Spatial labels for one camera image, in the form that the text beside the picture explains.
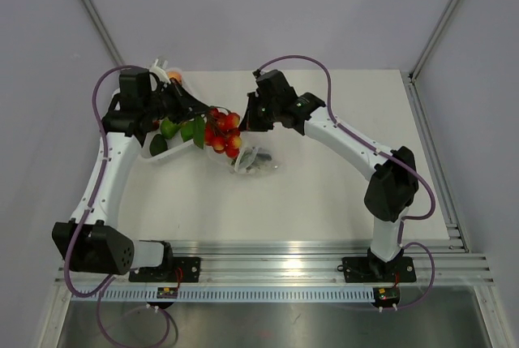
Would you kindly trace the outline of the clear zip top bag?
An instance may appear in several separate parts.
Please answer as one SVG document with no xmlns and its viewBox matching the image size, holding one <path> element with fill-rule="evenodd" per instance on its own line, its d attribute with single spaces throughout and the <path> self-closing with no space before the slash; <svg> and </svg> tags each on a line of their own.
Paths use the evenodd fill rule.
<svg viewBox="0 0 519 348">
<path fill-rule="evenodd" d="M 206 148 L 209 159 L 231 174 L 264 176 L 278 171 L 281 167 L 272 151 L 258 138 L 243 136 L 242 147 L 236 158 L 229 158 L 225 153 L 216 153 L 213 148 Z"/>
</svg>

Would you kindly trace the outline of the red cherry bunch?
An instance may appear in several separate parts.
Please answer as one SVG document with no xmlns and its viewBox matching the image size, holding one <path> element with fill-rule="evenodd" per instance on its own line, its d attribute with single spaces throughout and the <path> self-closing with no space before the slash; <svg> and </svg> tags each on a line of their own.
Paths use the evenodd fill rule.
<svg viewBox="0 0 519 348">
<path fill-rule="evenodd" d="M 199 149 L 209 148 L 216 154 L 226 155 L 230 160 L 238 158 L 242 148 L 239 123 L 241 117 L 223 107 L 210 106 L 191 121 L 194 145 Z"/>
</svg>

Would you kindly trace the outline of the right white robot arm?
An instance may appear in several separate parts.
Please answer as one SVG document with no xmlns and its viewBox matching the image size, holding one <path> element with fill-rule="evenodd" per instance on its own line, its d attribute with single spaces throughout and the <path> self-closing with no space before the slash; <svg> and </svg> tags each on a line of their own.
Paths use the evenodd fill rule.
<svg viewBox="0 0 519 348">
<path fill-rule="evenodd" d="M 406 147 L 392 150 L 371 143 L 362 133 L 340 124 L 329 101 L 310 92 L 299 96 L 279 70 L 255 71 L 253 76 L 256 90 L 247 94 L 239 130 L 268 132 L 279 123 L 347 160 L 368 181 L 364 204 L 374 217 L 369 273 L 378 280 L 388 279 L 402 254 L 398 236 L 403 214 L 418 191 L 414 154 Z"/>
</svg>

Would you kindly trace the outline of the dark grape bunch with leaves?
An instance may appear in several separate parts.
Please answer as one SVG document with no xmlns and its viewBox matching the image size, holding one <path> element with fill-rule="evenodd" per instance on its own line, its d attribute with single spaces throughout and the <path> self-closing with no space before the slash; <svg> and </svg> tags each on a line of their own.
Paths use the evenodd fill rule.
<svg viewBox="0 0 519 348">
<path fill-rule="evenodd" d="M 242 155 L 240 167 L 247 173 L 270 170 L 275 167 L 271 153 L 261 147 L 248 148 Z"/>
</svg>

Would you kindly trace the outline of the white plastic basket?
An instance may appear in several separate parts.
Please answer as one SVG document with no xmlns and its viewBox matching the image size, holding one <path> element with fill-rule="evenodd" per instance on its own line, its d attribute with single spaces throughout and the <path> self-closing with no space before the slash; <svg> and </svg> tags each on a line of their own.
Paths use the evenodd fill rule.
<svg viewBox="0 0 519 348">
<path fill-rule="evenodd" d="M 201 101 L 197 96 L 197 92 L 193 86 L 193 84 L 189 81 L 189 79 L 186 77 L 186 76 L 183 76 L 182 77 L 182 82 L 180 83 L 193 97 L 195 97 L 196 99 L 198 99 L 199 101 Z M 165 118 L 163 118 L 162 120 L 160 121 L 157 121 L 155 122 L 155 126 L 154 126 L 154 131 L 151 131 L 150 133 L 147 134 L 146 136 L 146 139 L 144 141 L 144 144 L 142 146 L 142 148 L 140 149 L 139 151 L 139 156 L 137 157 L 137 160 L 138 161 L 141 161 L 145 164 L 149 164 L 149 165 L 162 165 L 162 164 L 165 164 L 166 162 L 168 161 L 171 161 L 173 160 L 174 158 L 177 158 L 177 157 L 180 157 L 181 155 L 183 155 L 184 153 L 187 153 L 189 152 L 190 150 L 193 150 L 194 148 L 196 148 L 196 146 L 194 145 L 194 142 L 193 140 L 189 140 L 187 142 L 183 142 L 182 141 L 182 138 L 181 138 L 181 135 L 180 135 L 180 131 L 176 134 L 176 136 L 171 139 L 171 140 L 167 140 L 167 143 L 168 143 L 168 150 L 160 155 L 157 155 L 155 157 L 152 157 L 149 153 L 149 145 L 150 145 L 150 142 L 153 138 L 154 135 L 156 134 L 160 134 L 161 131 L 160 131 L 160 125 L 161 125 L 161 122 L 164 120 Z M 187 121 L 184 121 L 184 122 L 179 122 L 179 121 L 172 121 L 172 122 L 175 122 L 175 123 L 178 123 L 178 124 L 183 124 L 184 122 L 187 122 Z"/>
</svg>

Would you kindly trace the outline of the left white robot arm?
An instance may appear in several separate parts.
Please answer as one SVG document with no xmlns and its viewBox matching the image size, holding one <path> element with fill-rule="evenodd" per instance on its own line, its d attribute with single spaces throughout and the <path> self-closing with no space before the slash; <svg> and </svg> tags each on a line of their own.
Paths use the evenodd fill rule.
<svg viewBox="0 0 519 348">
<path fill-rule="evenodd" d="M 118 230 L 119 208 L 131 168 L 157 121 L 190 121 L 208 106 L 176 79 L 160 81 L 156 72 L 129 67 L 105 114 L 94 115 L 100 147 L 83 199 L 67 222 L 57 222 L 52 239 L 67 273 L 123 275 L 146 268 L 157 281 L 175 271 L 163 241 L 134 240 Z"/>
</svg>

